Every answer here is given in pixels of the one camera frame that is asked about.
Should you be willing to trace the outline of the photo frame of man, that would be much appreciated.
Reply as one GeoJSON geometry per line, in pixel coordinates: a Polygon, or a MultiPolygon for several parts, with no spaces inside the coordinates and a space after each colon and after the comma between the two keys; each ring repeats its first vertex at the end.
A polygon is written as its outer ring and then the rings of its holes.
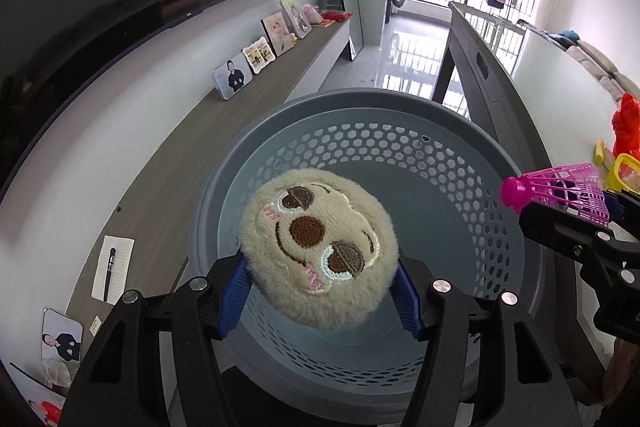
{"type": "Polygon", "coordinates": [[[229,101],[253,80],[253,72],[240,53],[214,69],[214,80],[221,98],[229,101]]]}

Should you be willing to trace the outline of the red packet on shelf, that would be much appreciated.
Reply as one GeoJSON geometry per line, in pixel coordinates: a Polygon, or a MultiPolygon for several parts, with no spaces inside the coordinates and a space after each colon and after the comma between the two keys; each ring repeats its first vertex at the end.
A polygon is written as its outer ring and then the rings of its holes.
{"type": "Polygon", "coordinates": [[[334,22],[344,22],[352,17],[352,13],[341,10],[325,10],[322,13],[325,20],[334,20],[334,22]]]}

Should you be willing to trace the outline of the black pen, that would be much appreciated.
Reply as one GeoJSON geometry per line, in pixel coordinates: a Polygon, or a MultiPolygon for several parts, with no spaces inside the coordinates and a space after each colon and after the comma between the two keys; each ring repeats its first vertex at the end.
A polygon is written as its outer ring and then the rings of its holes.
{"type": "Polygon", "coordinates": [[[113,268],[114,268],[116,254],[117,254],[116,248],[112,247],[110,249],[110,252],[108,253],[106,271],[105,271],[105,277],[104,277],[104,286],[103,286],[104,303],[107,303],[108,301],[108,292],[110,291],[110,288],[111,288],[111,278],[113,275],[113,268]]]}

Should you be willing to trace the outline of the scalloped photo frame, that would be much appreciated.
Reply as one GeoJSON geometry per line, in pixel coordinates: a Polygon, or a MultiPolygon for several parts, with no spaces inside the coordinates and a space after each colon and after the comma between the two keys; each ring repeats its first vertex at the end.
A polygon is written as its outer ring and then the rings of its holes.
{"type": "Polygon", "coordinates": [[[254,75],[258,75],[265,67],[276,60],[276,54],[273,53],[265,37],[260,37],[249,46],[243,48],[242,54],[254,75]]]}

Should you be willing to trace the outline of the grey perforated plastic basket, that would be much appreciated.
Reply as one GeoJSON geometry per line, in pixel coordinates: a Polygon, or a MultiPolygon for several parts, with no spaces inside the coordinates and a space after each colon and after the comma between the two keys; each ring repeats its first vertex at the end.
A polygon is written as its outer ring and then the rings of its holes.
{"type": "MultiPolygon", "coordinates": [[[[384,90],[338,90],[284,104],[234,132],[218,155],[195,218],[191,262],[200,273],[240,246],[240,223],[262,184],[319,168],[372,194],[402,252],[469,295],[511,291],[538,315],[554,278],[541,246],[501,205],[518,166],[485,131],[451,110],[384,90]]],[[[297,324],[251,291],[224,350],[254,384],[332,421],[398,421],[425,353],[393,301],[354,329],[297,324]]]]}

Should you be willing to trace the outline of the beige sloth plush face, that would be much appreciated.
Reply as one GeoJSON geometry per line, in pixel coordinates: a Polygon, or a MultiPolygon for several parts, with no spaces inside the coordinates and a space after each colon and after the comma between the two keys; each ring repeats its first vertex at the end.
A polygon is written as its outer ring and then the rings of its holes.
{"type": "Polygon", "coordinates": [[[240,249],[274,309],[325,331],[366,321],[388,294],[399,259],[381,203],[354,181],[312,168],[288,170],[254,191],[240,249]]]}

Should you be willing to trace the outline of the grey sectional sofa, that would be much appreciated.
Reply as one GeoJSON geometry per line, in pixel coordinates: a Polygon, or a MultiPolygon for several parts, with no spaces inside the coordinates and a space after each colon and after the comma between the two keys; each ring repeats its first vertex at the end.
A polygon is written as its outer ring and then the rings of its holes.
{"type": "Polygon", "coordinates": [[[588,42],[578,40],[566,53],[582,65],[615,102],[619,102],[625,93],[639,98],[638,84],[622,74],[608,57],[588,42]]]}

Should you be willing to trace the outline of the red plastic bag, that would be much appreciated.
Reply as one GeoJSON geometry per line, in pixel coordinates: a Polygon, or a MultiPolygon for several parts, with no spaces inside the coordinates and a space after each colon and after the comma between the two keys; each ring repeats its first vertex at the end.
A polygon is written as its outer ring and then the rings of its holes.
{"type": "Polygon", "coordinates": [[[640,159],[640,107],[639,101],[630,93],[620,99],[620,108],[612,116],[615,135],[613,154],[628,154],[640,159]]]}

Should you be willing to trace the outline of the tilted portrait photo frame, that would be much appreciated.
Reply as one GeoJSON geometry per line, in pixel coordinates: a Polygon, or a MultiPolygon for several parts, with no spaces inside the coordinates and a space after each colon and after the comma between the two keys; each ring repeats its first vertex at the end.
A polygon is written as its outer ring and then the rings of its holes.
{"type": "Polygon", "coordinates": [[[311,32],[311,23],[309,23],[302,7],[295,0],[281,0],[280,5],[290,20],[296,37],[305,38],[311,32]]]}

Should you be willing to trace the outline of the white notepad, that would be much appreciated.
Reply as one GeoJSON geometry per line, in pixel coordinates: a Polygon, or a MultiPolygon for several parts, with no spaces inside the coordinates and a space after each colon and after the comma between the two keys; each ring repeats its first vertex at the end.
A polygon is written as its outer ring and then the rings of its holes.
{"type": "Polygon", "coordinates": [[[105,235],[100,249],[96,272],[94,272],[93,284],[91,289],[91,297],[93,299],[103,301],[103,286],[106,271],[107,257],[110,249],[116,248],[117,254],[115,258],[113,275],[111,278],[111,288],[108,292],[109,305],[114,305],[117,300],[122,297],[127,287],[127,274],[132,251],[134,250],[134,239],[127,237],[117,237],[105,235]]]}

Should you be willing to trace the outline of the dark dining chair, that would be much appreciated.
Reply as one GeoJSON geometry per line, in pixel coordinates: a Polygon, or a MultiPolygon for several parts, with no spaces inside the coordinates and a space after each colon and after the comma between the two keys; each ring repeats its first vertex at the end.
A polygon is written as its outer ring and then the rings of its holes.
{"type": "Polygon", "coordinates": [[[473,28],[467,6],[451,2],[449,35],[432,100],[445,101],[456,72],[471,120],[496,140],[523,172],[551,166],[551,160],[511,76],[473,28]]]}

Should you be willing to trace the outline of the pink baby photo frame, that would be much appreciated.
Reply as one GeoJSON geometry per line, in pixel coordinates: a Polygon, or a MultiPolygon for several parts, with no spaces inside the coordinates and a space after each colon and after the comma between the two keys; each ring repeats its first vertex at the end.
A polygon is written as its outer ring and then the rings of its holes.
{"type": "Polygon", "coordinates": [[[262,27],[270,41],[276,57],[279,57],[295,46],[295,37],[288,29],[288,25],[281,12],[271,14],[262,19],[262,27]]]}

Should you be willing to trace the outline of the pink plastic shuttlecock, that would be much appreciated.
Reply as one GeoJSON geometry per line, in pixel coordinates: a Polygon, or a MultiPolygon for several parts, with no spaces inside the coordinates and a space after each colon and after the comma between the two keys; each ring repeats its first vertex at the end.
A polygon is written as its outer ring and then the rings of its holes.
{"type": "Polygon", "coordinates": [[[607,227],[610,222],[600,176],[590,164],[552,167],[509,176],[501,185],[500,199],[518,215],[531,202],[538,202],[602,227],[607,227]]]}

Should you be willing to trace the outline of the yellow foam dart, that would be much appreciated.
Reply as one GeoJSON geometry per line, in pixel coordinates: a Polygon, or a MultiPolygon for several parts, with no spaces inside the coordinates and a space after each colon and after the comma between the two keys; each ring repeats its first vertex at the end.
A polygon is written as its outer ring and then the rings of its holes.
{"type": "Polygon", "coordinates": [[[594,162],[597,165],[603,165],[605,160],[605,145],[602,139],[597,139],[593,153],[594,162]]]}

